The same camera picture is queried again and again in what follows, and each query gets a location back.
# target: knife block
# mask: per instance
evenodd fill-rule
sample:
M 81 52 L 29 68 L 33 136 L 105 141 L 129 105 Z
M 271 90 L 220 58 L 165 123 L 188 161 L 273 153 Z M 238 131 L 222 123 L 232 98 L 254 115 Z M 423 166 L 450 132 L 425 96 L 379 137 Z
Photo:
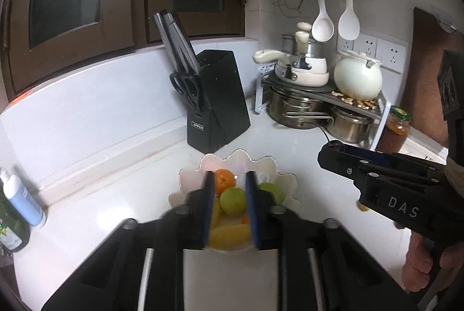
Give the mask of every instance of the knife block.
M 187 112 L 187 143 L 204 154 L 214 153 L 250 126 L 247 104 L 233 52 L 198 54 L 202 113 Z

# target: electrical socket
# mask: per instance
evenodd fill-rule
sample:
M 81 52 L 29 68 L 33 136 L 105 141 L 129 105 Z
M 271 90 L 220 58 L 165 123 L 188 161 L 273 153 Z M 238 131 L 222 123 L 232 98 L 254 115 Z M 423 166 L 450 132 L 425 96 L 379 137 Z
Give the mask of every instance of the electrical socket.
M 365 53 L 369 57 L 375 57 L 377 51 L 377 38 L 365 34 L 359 34 L 354 41 L 353 50 L 356 52 Z
M 353 50 L 354 40 L 346 40 L 338 35 L 337 39 L 337 52 L 346 51 L 346 50 Z
M 395 72 L 404 72 L 406 65 L 406 48 L 398 44 L 379 39 L 377 42 L 377 54 L 375 56 L 382 61 L 382 66 Z

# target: kitchen rack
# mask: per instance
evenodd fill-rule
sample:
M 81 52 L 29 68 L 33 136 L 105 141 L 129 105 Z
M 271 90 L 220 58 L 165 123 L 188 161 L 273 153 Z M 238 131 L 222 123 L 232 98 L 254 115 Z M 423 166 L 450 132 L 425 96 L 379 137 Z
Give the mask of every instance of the kitchen rack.
M 371 117 L 374 119 L 374 126 L 376 126 L 376 131 L 372 137 L 372 140 L 368 143 L 369 150 L 375 150 L 377 144 L 379 143 L 380 136 L 382 131 L 385 127 L 385 123 L 387 122 L 387 117 L 390 112 L 390 107 L 392 106 L 391 102 L 388 98 L 384 95 L 381 91 L 379 96 L 377 97 L 377 106 L 379 107 L 378 110 L 363 110 L 358 106 L 352 106 L 348 103 L 343 102 L 342 100 L 338 99 L 337 97 L 333 96 L 330 92 L 310 92 L 310 91 L 302 91 L 299 87 L 298 89 L 292 88 L 292 84 L 285 84 L 284 82 L 279 82 L 276 84 L 273 81 L 270 81 L 269 75 L 274 72 L 275 64 L 277 61 L 264 64 L 259 69 L 259 75 L 257 77 L 257 84 L 256 84 L 256 99 L 255 99 L 255 112 L 257 114 L 261 114 L 266 111 L 266 106 L 269 104 L 268 102 L 263 103 L 263 93 L 264 93 L 264 86 L 272 86 L 275 88 L 281 88 L 288 91 L 293 91 L 302 94 L 305 97 L 313 98 L 317 100 L 321 100 L 326 103 L 330 103 L 331 105 L 339 106 L 345 108 L 347 110 L 351 110 L 353 112 L 359 113 L 364 116 Z

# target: white countertop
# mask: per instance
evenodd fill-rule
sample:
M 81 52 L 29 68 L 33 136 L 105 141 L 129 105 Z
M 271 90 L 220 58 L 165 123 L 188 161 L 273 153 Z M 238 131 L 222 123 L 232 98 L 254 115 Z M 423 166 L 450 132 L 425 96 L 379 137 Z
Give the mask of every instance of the white countertop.
M 326 142 L 317 128 L 294 130 L 278 125 L 266 114 L 252 115 L 250 129 L 216 154 L 225 158 L 240 148 L 254 160 L 273 156 L 279 172 L 293 173 L 298 178 L 294 197 L 301 202 L 298 212 L 303 218 L 337 218 L 399 280 L 409 230 L 397 230 L 382 215 L 357 208 L 359 191 L 353 183 L 322 170 L 317 163 L 317 154 Z M 14 256 L 22 300 L 32 311 L 39 311 L 121 220 L 131 217 L 145 222 L 159 218 L 169 209 L 169 194 L 179 189 L 179 171 L 183 167 L 197 168 L 202 157 L 202 153 L 181 142 L 50 207 L 45 226 L 34 230 L 29 244 Z M 217 310 L 215 301 L 222 311 L 273 308 L 275 297 L 269 294 L 276 289 L 275 252 L 251 251 L 243 256 L 189 252 L 185 257 L 186 310 Z M 239 271 L 240 266 L 247 273 Z M 203 275 L 196 278 L 205 280 L 190 281 L 193 273 L 202 270 Z M 220 285 L 228 286 L 227 291 L 218 293 L 212 289 Z M 196 297 L 202 286 L 217 295 L 210 299 L 208 307 L 199 303 L 204 297 Z

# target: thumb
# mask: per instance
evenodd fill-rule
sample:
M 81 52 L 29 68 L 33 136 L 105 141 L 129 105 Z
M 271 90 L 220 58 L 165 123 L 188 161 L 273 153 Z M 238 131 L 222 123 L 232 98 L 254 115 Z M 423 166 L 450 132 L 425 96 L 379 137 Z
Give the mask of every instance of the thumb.
M 464 242 L 458 243 L 453 247 L 448 247 L 443 251 L 440 258 L 442 268 L 453 268 L 464 262 Z

